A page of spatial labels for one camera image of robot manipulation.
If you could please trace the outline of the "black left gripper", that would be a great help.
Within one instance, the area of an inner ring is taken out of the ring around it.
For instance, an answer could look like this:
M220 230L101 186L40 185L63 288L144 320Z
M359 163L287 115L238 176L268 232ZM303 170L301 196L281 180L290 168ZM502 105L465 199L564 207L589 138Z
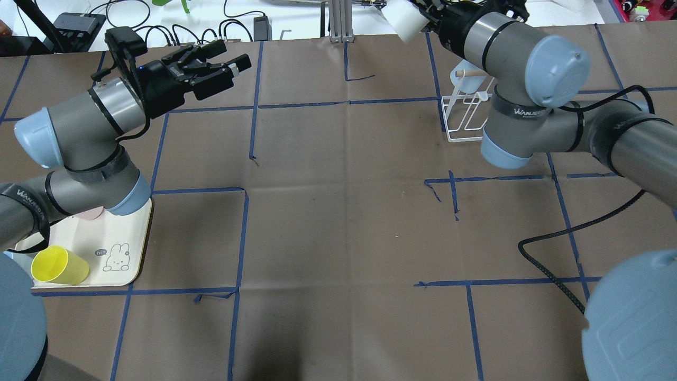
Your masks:
M234 86L235 77L252 67L248 54L225 63L209 63L210 58L227 52L225 41L217 39L206 45L183 45L160 60L153 60L132 70L132 84L143 99L143 110L155 119L185 103L191 92L203 101Z

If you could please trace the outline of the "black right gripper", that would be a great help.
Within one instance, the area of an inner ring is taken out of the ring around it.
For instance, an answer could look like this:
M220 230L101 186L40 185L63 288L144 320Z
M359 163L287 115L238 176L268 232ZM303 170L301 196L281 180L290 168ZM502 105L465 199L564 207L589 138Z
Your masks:
M448 2L432 1L427 14L434 24L442 46L465 58L464 46L470 29L481 17L492 11L492 1Z

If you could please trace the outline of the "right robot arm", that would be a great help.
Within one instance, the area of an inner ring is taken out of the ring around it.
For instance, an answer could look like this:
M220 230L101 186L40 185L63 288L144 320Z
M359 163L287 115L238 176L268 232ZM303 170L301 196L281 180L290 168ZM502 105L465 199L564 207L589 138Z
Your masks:
M591 59L559 36L527 25L523 1L416 1L445 49L497 80L481 153L518 169L535 153L587 152L638 193L602 217L518 243L518 251L563 292L588 323L583 364L590 380L675 380L675 249L634 256L602 277L583 304L525 250L623 212L651 194L675 209L675 125L632 85L592 104L574 102Z

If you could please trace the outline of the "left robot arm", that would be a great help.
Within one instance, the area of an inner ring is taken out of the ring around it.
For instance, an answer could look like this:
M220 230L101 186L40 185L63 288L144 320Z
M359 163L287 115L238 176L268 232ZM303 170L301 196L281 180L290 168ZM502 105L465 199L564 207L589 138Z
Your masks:
M151 119L183 105L185 94L199 101L215 96L251 68L246 54L210 63L227 51L223 40L185 45L138 66L136 58L148 50L145 42L132 31L116 33L109 30L106 40L120 78L102 83L111 73L104 68L92 75L96 85L85 93L15 123L15 138L48 173L2 183L2 380L41 380L51 369L91 379L67 362L49 359L44 303L32 294L26 271L9 257L15 245L38 234L41 241L22 253L45 249L52 225L97 207L114 215L137 212L151 198L151 188L121 143L133 139L131 131L146 131Z

